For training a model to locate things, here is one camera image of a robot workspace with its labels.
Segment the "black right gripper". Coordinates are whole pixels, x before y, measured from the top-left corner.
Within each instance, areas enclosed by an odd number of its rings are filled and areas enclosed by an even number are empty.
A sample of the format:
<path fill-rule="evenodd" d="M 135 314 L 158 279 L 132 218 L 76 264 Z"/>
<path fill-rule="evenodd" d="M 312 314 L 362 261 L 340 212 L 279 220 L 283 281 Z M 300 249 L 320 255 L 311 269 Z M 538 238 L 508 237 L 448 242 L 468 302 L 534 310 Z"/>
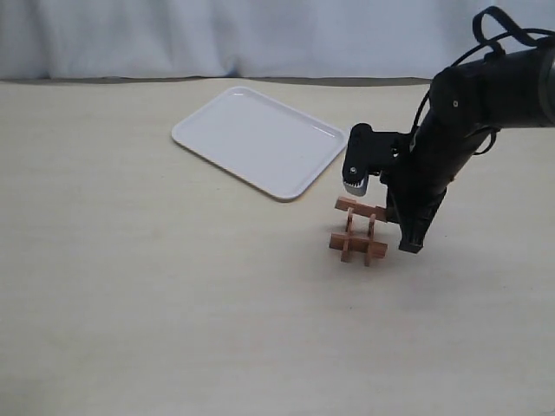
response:
<path fill-rule="evenodd" d="M 448 185 L 475 153 L 475 132 L 428 111 L 411 133 L 407 151 L 381 176 L 387 186 L 387 221 L 398 224 L 398 249 L 417 254 L 447 194 Z"/>

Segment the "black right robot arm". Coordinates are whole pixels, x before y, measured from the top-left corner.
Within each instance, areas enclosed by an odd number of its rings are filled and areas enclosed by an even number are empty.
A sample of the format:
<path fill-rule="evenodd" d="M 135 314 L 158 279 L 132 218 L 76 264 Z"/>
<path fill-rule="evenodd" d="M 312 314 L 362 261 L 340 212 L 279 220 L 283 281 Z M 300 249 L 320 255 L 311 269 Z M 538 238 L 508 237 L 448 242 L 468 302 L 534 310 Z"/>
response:
<path fill-rule="evenodd" d="M 430 85 L 428 113 L 384 179 L 400 250 L 421 250 L 447 187 L 487 138 L 553 125 L 552 45 L 443 69 Z"/>

